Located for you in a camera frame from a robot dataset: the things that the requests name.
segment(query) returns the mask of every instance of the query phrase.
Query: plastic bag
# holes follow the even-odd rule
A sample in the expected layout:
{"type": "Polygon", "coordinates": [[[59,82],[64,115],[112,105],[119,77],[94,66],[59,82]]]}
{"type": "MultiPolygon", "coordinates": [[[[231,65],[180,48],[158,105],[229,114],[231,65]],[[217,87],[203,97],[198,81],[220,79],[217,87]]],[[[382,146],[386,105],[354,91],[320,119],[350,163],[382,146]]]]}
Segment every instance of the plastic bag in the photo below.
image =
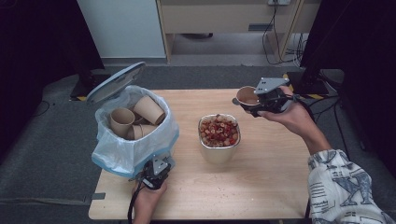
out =
{"type": "Polygon", "coordinates": [[[92,153],[92,161],[110,173],[134,178],[144,164],[156,155],[173,154],[173,145],[179,136],[178,124],[165,100],[153,92],[128,86],[120,96],[103,104],[95,113],[98,123],[98,144],[92,153]],[[163,122],[150,134],[130,141],[116,136],[109,129],[109,115],[117,107],[129,108],[143,96],[150,96],[165,112],[163,122]]]}

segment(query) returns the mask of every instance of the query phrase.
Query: patterned shirt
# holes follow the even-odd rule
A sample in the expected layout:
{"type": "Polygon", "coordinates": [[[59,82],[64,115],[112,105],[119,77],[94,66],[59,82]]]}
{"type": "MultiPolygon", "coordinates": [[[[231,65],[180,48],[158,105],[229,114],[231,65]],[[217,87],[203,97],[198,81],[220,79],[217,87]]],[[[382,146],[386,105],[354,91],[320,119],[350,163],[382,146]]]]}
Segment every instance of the patterned shirt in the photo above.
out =
{"type": "Polygon", "coordinates": [[[371,177],[342,150],[325,150],[308,160],[313,223],[396,222],[375,204],[371,177]]]}

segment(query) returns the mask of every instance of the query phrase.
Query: person's right hand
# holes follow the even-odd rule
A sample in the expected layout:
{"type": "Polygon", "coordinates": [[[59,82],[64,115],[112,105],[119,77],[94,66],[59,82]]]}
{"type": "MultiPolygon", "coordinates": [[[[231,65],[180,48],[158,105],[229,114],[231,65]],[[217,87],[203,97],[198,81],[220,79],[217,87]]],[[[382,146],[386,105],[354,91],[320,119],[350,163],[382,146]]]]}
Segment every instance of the person's right hand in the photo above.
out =
{"type": "MultiPolygon", "coordinates": [[[[288,87],[280,86],[279,88],[286,95],[293,95],[288,87]]],[[[291,103],[284,112],[279,114],[268,111],[259,111],[258,114],[268,120],[279,122],[292,133],[300,135],[305,141],[311,155],[318,151],[332,148],[323,132],[300,103],[291,103]]]]}

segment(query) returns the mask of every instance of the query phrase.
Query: wall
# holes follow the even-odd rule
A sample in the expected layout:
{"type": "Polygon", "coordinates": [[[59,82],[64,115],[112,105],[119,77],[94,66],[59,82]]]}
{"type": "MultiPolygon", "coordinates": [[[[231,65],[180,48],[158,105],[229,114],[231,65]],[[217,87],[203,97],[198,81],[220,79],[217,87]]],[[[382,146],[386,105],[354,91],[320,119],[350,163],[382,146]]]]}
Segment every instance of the wall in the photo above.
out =
{"type": "Polygon", "coordinates": [[[165,58],[155,0],[78,0],[102,59],[165,58]]]}

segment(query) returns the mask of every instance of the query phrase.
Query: person's left hand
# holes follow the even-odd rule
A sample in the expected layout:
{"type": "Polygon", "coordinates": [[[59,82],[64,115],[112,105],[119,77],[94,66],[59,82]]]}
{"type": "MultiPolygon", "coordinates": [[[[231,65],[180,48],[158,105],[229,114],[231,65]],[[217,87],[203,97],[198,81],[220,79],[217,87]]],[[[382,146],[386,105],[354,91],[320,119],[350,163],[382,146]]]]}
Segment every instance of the person's left hand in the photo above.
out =
{"type": "MultiPolygon", "coordinates": [[[[132,194],[136,191],[137,184],[135,184],[132,194]]],[[[149,224],[152,214],[155,211],[158,201],[167,190],[166,180],[161,185],[160,189],[142,188],[137,194],[136,201],[134,201],[134,224],[149,224]]]]}

